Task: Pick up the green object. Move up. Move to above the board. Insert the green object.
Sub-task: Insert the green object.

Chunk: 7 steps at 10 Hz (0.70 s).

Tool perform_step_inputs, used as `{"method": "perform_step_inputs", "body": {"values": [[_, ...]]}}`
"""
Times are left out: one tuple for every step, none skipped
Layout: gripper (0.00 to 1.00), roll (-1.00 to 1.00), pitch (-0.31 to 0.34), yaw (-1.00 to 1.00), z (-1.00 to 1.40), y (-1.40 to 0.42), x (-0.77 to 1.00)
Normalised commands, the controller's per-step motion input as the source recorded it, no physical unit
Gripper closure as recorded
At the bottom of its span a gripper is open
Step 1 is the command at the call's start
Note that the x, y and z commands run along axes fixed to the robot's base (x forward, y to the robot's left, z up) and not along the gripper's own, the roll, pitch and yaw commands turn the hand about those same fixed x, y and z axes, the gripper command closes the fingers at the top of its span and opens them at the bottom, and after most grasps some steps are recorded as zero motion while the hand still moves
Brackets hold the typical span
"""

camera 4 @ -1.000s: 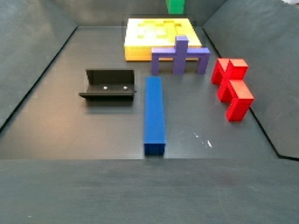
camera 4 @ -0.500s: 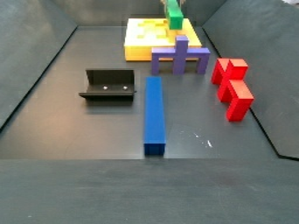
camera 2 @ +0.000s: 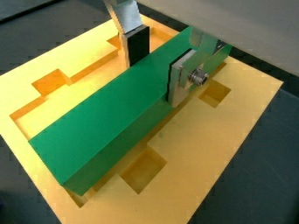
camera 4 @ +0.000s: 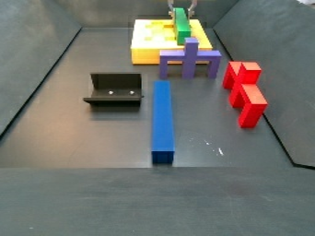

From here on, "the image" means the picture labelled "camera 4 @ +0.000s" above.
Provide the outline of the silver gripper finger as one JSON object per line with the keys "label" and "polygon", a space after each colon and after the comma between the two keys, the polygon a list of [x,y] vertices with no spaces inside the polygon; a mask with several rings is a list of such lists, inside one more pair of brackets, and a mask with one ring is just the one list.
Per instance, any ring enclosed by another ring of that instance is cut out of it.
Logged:
{"label": "silver gripper finger", "polygon": [[191,5],[187,9],[188,17],[191,17],[195,14],[195,8],[198,6],[198,0],[191,0]]}
{"label": "silver gripper finger", "polygon": [[174,16],[174,0],[167,0],[167,6],[168,6],[168,15]]}

